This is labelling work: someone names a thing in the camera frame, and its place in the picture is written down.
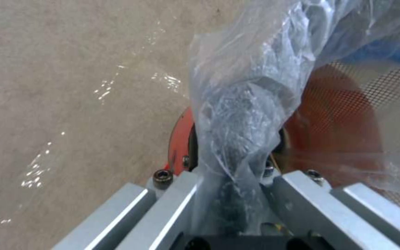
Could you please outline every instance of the metal frame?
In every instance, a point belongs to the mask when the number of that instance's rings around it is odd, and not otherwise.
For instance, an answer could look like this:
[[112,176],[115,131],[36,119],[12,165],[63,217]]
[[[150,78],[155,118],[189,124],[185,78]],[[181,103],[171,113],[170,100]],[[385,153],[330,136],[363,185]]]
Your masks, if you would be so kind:
[[113,249],[155,200],[153,191],[127,183],[53,249]]
[[169,249],[177,236],[190,227],[198,175],[183,172],[143,216],[117,249]]
[[331,194],[400,245],[400,208],[367,186],[357,183]]

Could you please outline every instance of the clear plastic bag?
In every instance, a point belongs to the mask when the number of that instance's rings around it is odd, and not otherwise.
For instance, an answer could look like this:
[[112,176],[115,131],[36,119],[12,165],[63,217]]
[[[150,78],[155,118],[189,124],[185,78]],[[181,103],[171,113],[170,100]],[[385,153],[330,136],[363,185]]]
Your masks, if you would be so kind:
[[367,65],[398,58],[390,70],[400,65],[400,36],[392,36],[399,32],[393,0],[256,0],[230,27],[196,35],[190,94],[204,179],[193,228],[258,234],[265,160],[313,69],[342,58]]

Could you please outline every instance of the concrete floor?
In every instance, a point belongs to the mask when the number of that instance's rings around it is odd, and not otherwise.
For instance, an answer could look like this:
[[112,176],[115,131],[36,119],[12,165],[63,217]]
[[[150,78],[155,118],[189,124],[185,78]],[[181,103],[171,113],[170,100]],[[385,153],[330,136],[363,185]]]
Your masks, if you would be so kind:
[[167,160],[194,33],[242,0],[0,0],[0,249],[52,247]]

